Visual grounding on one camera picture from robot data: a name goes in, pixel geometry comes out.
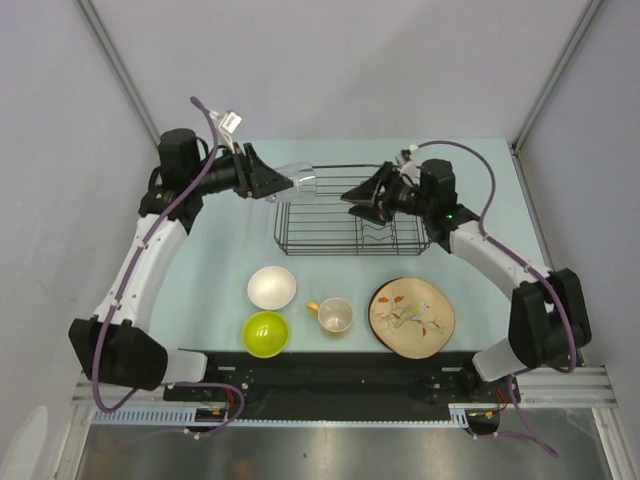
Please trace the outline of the yellow-green bowl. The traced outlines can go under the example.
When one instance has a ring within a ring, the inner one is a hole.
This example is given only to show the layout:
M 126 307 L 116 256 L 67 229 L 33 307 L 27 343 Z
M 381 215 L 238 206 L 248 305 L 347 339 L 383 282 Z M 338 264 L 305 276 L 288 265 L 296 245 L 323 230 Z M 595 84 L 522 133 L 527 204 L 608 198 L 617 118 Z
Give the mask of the yellow-green bowl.
M 245 350 L 259 359 L 273 358 L 287 346 L 290 330 L 285 318 L 274 311 L 252 315 L 242 330 Z

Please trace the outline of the yellow mug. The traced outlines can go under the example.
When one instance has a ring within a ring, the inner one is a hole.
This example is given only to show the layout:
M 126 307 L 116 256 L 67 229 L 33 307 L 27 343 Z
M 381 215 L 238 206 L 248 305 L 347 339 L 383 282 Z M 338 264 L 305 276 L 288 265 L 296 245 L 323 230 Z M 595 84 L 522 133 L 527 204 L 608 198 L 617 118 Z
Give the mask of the yellow mug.
M 353 308 L 343 298 L 329 298 L 322 303 L 308 302 L 306 309 L 330 335 L 342 335 L 353 324 Z

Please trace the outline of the clear plastic cup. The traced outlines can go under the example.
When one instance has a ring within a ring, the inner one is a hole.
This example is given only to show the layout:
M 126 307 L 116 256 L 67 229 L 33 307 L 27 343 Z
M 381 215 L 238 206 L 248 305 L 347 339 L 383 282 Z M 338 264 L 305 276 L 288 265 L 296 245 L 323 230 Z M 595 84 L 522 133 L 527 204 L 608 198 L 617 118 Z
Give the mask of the clear plastic cup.
M 314 167 L 306 162 L 291 163 L 276 171 L 293 182 L 293 186 L 266 198 L 269 203 L 307 203 L 315 199 L 317 176 Z

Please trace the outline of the black wire dish rack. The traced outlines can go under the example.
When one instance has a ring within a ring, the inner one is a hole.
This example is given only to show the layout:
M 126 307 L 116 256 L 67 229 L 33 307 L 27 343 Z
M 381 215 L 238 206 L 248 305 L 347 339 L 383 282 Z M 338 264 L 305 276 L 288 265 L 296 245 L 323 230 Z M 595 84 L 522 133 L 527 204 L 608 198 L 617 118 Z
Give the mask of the black wire dish rack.
M 289 256 L 417 256 L 430 246 L 420 219 L 398 213 L 385 226 L 348 213 L 340 196 L 363 183 L 375 164 L 315 165 L 312 194 L 276 208 L 274 240 Z

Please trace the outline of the white bowl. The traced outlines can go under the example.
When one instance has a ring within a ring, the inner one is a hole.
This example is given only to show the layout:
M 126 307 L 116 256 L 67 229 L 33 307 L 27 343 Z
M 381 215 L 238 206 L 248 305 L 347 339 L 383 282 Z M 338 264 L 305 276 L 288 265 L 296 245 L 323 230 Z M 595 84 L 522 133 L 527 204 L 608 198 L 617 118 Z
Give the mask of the white bowl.
M 263 310 L 280 310 L 294 298 L 297 284 L 293 274 L 280 266 L 267 266 L 256 271 L 247 285 L 253 305 Z

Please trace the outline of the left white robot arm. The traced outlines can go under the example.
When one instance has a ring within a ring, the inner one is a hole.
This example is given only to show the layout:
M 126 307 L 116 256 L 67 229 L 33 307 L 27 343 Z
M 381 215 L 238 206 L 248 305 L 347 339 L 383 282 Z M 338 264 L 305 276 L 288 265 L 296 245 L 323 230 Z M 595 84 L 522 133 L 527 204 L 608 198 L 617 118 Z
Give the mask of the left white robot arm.
M 131 248 L 105 296 L 88 319 L 76 319 L 69 339 L 93 384 L 138 390 L 186 382 L 197 398 L 214 397 L 220 374 L 198 351 L 171 350 L 148 333 L 153 307 L 168 269 L 203 207 L 206 195 L 232 191 L 268 198 L 293 181 L 267 166 L 253 146 L 215 147 L 202 159 L 202 141 L 189 129 L 162 134 L 160 164 L 150 176 Z

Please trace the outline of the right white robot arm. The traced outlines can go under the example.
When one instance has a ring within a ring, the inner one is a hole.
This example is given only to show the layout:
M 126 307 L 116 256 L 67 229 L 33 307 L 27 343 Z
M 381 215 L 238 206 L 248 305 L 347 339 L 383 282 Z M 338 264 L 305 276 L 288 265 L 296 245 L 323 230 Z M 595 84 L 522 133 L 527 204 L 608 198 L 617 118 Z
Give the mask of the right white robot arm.
M 576 366 L 578 349 L 592 339 L 577 274 L 536 265 L 491 236 L 480 216 L 459 203 L 450 162 L 425 161 L 417 183 L 386 162 L 341 199 L 351 215 L 378 225 L 398 213 L 420 218 L 432 243 L 473 266 L 510 300 L 506 337 L 476 353 L 474 368 L 461 376 L 469 399 L 484 401 L 497 380 L 561 358 Z

